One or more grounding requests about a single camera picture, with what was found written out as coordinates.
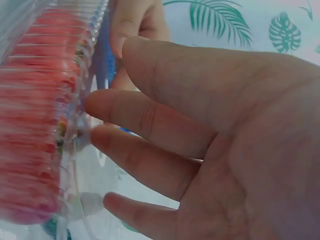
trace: knuckle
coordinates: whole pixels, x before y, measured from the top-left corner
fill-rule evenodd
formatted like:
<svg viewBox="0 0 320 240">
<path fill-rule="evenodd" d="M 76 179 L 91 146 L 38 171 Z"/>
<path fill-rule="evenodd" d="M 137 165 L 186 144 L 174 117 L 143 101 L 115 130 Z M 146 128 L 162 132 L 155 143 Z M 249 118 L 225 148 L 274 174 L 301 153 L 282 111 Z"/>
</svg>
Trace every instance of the knuckle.
<svg viewBox="0 0 320 240">
<path fill-rule="evenodd" d="M 170 42 L 164 42 L 163 44 L 162 51 L 157 54 L 151 69 L 150 89 L 153 98 L 156 100 L 159 97 L 162 85 L 166 81 L 164 69 L 169 68 L 175 61 L 172 59 L 175 51 L 173 45 Z"/>
<path fill-rule="evenodd" d="M 148 210 L 145 209 L 144 207 L 138 207 L 132 216 L 133 222 L 138 227 L 143 226 L 147 218 L 148 218 Z"/>
<path fill-rule="evenodd" d="M 139 169 L 143 164 L 142 161 L 144 152 L 145 146 L 141 144 L 134 146 L 132 150 L 127 154 L 124 161 L 124 168 L 132 176 L 137 176 L 139 174 Z"/>
<path fill-rule="evenodd" d="M 145 139 L 149 139 L 153 133 L 157 111 L 158 104 L 154 101 L 148 102 L 143 108 L 139 121 L 139 132 Z"/>
</svg>

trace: skin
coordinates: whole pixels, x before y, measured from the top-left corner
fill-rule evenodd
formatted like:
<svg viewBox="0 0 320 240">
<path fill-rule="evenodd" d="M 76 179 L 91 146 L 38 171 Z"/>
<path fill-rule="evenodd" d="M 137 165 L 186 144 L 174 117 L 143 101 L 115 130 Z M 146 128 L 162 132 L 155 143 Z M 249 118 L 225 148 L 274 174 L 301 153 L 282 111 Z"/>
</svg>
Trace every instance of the skin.
<svg viewBox="0 0 320 240">
<path fill-rule="evenodd" d="M 154 240 L 320 239 L 320 69 L 292 56 L 128 38 L 141 92 L 98 90 L 87 112 L 127 128 L 92 143 L 178 209 L 108 193 Z"/>
<path fill-rule="evenodd" d="M 169 41 L 162 0 L 113 0 L 114 12 L 110 28 L 110 46 L 117 57 L 117 75 L 111 88 L 134 90 L 122 62 L 122 47 L 130 36 Z"/>
</svg>

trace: ribbed plastic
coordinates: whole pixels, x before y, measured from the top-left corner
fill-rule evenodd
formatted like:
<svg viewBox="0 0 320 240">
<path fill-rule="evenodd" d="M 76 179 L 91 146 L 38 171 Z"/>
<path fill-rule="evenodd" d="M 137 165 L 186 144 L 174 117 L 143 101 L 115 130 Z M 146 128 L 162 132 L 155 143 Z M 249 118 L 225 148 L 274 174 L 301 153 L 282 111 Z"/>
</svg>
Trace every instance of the ribbed plastic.
<svg viewBox="0 0 320 240">
<path fill-rule="evenodd" d="M 115 186 L 115 165 L 90 145 L 89 128 L 101 122 L 87 116 L 83 99 L 114 74 L 108 1 L 8 3 L 0 25 L 0 239 L 107 240 L 113 221 L 102 199 Z"/>
</svg>

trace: palm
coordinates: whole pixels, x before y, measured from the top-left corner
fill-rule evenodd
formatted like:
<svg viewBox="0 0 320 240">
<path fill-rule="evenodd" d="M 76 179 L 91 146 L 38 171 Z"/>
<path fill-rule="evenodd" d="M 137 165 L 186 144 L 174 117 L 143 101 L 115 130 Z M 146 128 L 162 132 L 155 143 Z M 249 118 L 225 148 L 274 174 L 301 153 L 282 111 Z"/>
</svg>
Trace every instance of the palm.
<svg viewBox="0 0 320 240">
<path fill-rule="evenodd" d="M 210 145 L 198 174 L 181 199 L 177 240 L 277 240 L 230 170 L 232 142 L 221 142 L 221 138 L 218 135 Z"/>
</svg>

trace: tropical leaf pattern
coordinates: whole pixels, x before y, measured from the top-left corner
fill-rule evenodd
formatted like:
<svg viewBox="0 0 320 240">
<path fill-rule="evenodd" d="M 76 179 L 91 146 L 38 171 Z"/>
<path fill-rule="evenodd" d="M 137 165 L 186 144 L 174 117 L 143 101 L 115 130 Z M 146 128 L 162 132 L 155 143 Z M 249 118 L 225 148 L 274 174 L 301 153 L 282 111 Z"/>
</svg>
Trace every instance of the tropical leaf pattern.
<svg viewBox="0 0 320 240">
<path fill-rule="evenodd" d="M 309 8 L 306 8 L 304 6 L 300 6 L 299 8 L 306 11 L 306 13 L 308 14 L 308 17 L 310 18 L 311 21 L 314 20 L 314 14 L 313 14 L 313 11 L 312 11 L 312 7 L 311 7 L 311 4 L 309 1 L 307 1 L 308 5 L 309 5 Z"/>
<path fill-rule="evenodd" d="M 227 35 L 228 42 L 248 48 L 252 43 L 249 26 L 237 8 L 241 8 L 231 0 L 172 0 L 165 5 L 179 2 L 190 4 L 189 15 L 194 31 L 212 33 L 217 39 Z"/>
<path fill-rule="evenodd" d="M 316 46 L 315 52 L 316 52 L 317 54 L 320 54 L 320 44 L 319 44 L 318 46 Z"/>
<path fill-rule="evenodd" d="M 133 227 L 129 226 L 125 222 L 121 221 L 121 223 L 126 229 L 130 230 L 131 232 L 139 233 L 137 230 L 135 230 Z"/>
<path fill-rule="evenodd" d="M 286 12 L 282 12 L 271 20 L 269 38 L 279 53 L 296 51 L 301 45 L 301 32 L 294 25 Z"/>
</svg>

